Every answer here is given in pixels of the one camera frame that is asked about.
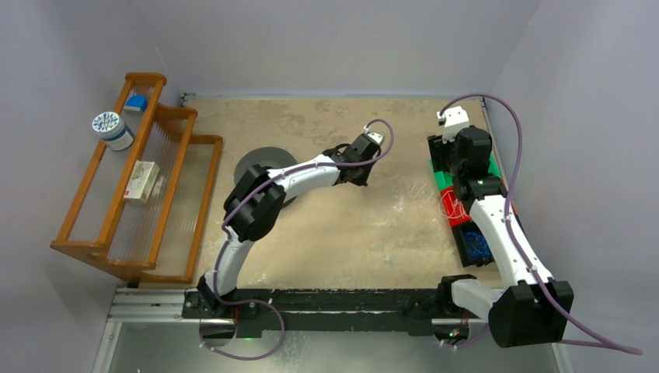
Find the wooden shelf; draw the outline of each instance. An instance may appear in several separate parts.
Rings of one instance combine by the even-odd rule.
[[[148,97],[141,117],[122,116],[135,133],[130,150],[106,152],[99,141],[51,247],[125,281],[190,283],[199,253],[207,209],[217,174],[222,138],[193,133],[195,109],[158,103],[166,78],[158,73],[128,73],[113,111],[121,113],[129,96]],[[190,236],[182,274],[155,275],[183,162],[190,145],[212,145],[212,156],[198,211],[176,219]],[[155,161],[160,172],[148,202],[126,204],[123,193],[136,161]]]

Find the small box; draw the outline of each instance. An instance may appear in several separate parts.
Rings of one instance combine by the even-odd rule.
[[[132,96],[124,105],[124,113],[142,115],[148,106],[146,97],[141,95]]]
[[[137,161],[124,191],[124,199],[145,204],[155,184],[158,171],[160,168],[155,162]]]

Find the white container with blue label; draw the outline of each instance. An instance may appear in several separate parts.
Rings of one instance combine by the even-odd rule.
[[[94,118],[92,129],[105,145],[115,152],[128,148],[135,139],[133,131],[124,123],[119,114],[113,111],[106,111]]]

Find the white wall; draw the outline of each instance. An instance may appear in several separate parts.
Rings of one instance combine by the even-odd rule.
[[[188,92],[489,90],[539,0],[139,0]]]
[[[575,371],[659,366],[657,17],[652,0],[543,0],[492,90],[522,120],[514,200],[532,245],[572,284],[574,315],[646,352],[571,347]],[[514,126],[488,108],[510,175]]]
[[[96,146],[91,119],[126,72],[162,71],[127,0],[56,3],[0,4],[2,371],[91,371],[118,280],[48,245]]]

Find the beige table surface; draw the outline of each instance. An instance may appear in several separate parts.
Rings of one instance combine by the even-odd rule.
[[[444,275],[474,274],[500,287],[496,264],[462,268],[439,191],[426,138],[440,134],[427,99],[195,99],[195,132],[224,140],[203,247],[194,279],[212,265],[223,237],[222,204],[234,187],[236,163],[263,146],[288,150],[299,162],[352,142],[362,127],[383,118],[394,127],[393,150],[378,162],[368,187],[344,184],[313,190],[284,209],[274,229],[252,249],[240,288],[435,288]],[[471,123],[486,128],[480,104],[465,101]],[[386,132],[384,126],[374,128]],[[195,157],[187,158],[187,163]],[[203,183],[207,162],[195,181]],[[163,253],[157,272],[184,258]]]

